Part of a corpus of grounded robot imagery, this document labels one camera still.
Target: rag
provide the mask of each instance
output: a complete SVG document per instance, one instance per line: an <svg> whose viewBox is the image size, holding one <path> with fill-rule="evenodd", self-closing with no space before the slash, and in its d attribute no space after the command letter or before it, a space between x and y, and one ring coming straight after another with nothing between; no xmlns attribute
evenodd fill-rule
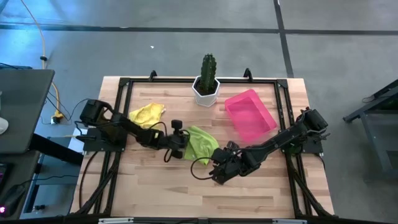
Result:
<svg viewBox="0 0 398 224"><path fill-rule="evenodd" d="M211 157L214 150L218 148L217 140L196 126L189 127L187 131L190 133L190 139L185 150L184 159L193 161L201 157ZM207 165L209 159L200 159L198 162Z"/></svg>
<svg viewBox="0 0 398 224"><path fill-rule="evenodd" d="M150 128L160 121L160 116L165 111L164 105L150 103L129 114L129 119L142 128Z"/></svg>

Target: white hexagonal pot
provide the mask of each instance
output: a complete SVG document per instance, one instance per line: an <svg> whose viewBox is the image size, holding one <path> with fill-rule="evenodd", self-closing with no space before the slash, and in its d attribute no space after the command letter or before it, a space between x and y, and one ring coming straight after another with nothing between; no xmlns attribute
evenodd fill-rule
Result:
<svg viewBox="0 0 398 224"><path fill-rule="evenodd" d="M200 106L211 107L217 101L218 90L220 89L220 82L217 79L215 79L216 82L217 82L216 91L213 94L202 96L195 89L195 85L199 81L199 78L200 78L200 76L196 77L196 79L195 79L195 81L193 82L193 85L192 85L192 90L195 93L195 98L197 100L197 104L200 105Z"/></svg>

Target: pink tray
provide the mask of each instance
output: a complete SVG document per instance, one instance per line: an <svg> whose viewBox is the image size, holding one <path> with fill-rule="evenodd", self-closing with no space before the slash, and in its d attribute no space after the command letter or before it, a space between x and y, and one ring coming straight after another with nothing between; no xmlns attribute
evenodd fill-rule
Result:
<svg viewBox="0 0 398 224"><path fill-rule="evenodd" d="M235 129L246 143L276 128L275 120L254 90L228 98L224 105Z"/></svg>

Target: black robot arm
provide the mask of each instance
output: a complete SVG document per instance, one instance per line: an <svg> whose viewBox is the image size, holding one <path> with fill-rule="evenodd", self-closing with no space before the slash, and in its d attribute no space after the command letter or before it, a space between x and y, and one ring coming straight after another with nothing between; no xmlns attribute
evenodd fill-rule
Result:
<svg viewBox="0 0 398 224"><path fill-rule="evenodd" d="M106 111L111 112L110 119L106 119ZM149 128L143 129L139 125L130 121L122 113L112 109L112 106L100 100L88 100L80 115L81 122L87 126L94 126L100 130L100 137L96 136L78 136L82 141L101 138L104 142L113 145L122 144L125 141L125 133L133 135L136 141L144 147L152 149L171 149L171 156L178 159L182 158L182 152L188 142L188 135L181 131L182 121L172 120L174 132L171 135L165 135L163 131Z"/></svg>
<svg viewBox="0 0 398 224"><path fill-rule="evenodd" d="M219 184L224 184L237 175L246 176L260 168L261 162L279 148L296 149L303 146L308 138L324 139L322 134L327 126L328 124L317 110L307 108L302 111L293 126L281 131L263 144L241 149L230 141L224 150L214 151L211 158L216 165L210 172L211 178Z"/></svg>

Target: cactus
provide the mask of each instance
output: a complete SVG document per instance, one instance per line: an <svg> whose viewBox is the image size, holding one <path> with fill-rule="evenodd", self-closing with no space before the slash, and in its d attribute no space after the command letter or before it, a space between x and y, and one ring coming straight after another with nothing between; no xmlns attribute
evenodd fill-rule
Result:
<svg viewBox="0 0 398 224"><path fill-rule="evenodd" d="M216 59L212 54L206 54L203 58L200 74L200 89L205 95L212 94L215 90Z"/></svg>

